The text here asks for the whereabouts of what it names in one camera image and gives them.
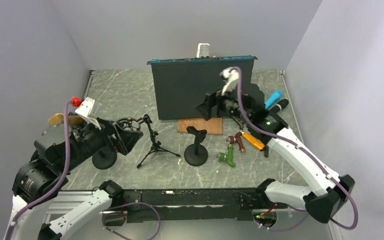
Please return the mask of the blue handheld microphone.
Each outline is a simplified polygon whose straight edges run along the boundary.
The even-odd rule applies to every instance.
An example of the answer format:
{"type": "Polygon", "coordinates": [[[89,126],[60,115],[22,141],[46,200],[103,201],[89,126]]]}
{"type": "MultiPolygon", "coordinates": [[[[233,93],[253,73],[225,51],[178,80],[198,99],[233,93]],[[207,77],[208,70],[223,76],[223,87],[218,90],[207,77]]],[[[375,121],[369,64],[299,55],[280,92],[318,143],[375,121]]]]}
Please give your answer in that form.
{"type": "Polygon", "coordinates": [[[268,110],[274,103],[276,103],[283,95],[281,90],[275,90],[264,102],[265,109],[268,110]]]}

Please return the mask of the black condenser microphone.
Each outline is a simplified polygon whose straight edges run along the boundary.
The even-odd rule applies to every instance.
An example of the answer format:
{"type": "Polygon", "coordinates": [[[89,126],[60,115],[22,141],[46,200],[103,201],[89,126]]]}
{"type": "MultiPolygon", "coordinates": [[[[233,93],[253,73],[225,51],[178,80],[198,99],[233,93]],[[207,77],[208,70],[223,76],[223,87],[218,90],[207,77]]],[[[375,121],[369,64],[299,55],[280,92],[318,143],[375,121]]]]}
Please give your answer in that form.
{"type": "Polygon", "coordinates": [[[284,98],[279,100],[275,105],[273,105],[268,111],[273,114],[284,110],[289,105],[289,100],[284,98]]]}

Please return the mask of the black round base mic stand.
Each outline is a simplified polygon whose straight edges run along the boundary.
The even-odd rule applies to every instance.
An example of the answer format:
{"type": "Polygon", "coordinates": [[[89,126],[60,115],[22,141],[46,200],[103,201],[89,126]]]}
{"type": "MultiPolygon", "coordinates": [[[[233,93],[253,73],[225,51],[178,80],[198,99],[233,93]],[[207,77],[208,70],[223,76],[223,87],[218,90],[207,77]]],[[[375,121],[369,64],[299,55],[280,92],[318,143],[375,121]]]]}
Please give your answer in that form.
{"type": "Polygon", "coordinates": [[[185,149],[184,159],[193,167],[202,166],[209,157],[207,149],[201,145],[207,136],[207,130],[197,130],[194,126],[188,126],[186,131],[188,134],[194,135],[194,143],[185,149]]]}

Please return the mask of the gold handheld microphone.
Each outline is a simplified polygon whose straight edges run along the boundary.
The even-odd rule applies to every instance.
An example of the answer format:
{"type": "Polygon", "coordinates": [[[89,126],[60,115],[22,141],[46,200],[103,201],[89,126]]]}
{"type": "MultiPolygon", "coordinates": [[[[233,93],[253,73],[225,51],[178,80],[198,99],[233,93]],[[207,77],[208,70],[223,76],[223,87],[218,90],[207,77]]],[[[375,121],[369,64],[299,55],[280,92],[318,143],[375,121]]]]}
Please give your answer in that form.
{"type": "MultiPolygon", "coordinates": [[[[73,125],[82,125],[85,122],[85,120],[78,115],[68,115],[66,122],[69,126],[73,126],[73,125]]],[[[56,113],[48,119],[49,126],[57,126],[63,123],[65,123],[63,113],[56,113]]]]}

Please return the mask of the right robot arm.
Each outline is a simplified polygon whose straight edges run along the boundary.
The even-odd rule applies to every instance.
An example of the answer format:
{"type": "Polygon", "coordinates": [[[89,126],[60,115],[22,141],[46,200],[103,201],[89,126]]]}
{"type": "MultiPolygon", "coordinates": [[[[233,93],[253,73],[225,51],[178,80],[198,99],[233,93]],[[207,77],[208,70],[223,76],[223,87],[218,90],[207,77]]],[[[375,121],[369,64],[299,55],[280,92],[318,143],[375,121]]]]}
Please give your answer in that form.
{"type": "Polygon", "coordinates": [[[257,188],[256,203],[267,208],[282,203],[307,212],[320,223],[328,223],[342,206],[350,202],[354,219],[346,228],[356,228],[359,215],[351,197],[355,180],[341,175],[319,160],[295,135],[289,125],[272,110],[265,109],[250,95],[222,94],[221,90],[207,93],[196,110],[205,120],[212,118],[212,110],[239,118],[246,123],[249,133],[283,157],[305,180],[306,186],[291,185],[268,178],[257,188]]]}

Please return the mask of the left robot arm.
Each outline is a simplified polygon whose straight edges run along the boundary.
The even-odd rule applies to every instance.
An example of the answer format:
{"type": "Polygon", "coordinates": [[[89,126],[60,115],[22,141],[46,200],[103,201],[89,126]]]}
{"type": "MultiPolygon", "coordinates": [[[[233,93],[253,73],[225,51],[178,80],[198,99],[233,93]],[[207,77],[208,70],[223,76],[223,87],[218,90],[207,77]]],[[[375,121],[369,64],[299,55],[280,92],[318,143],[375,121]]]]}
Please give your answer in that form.
{"type": "Polygon", "coordinates": [[[142,136],[139,128],[100,118],[97,125],[81,120],[49,126],[34,142],[29,163],[15,176],[14,198],[23,200],[24,206],[13,211],[5,239],[14,239],[16,226],[27,210],[56,197],[70,171],[89,158],[95,168],[109,169],[117,154],[128,155],[142,136]]]}

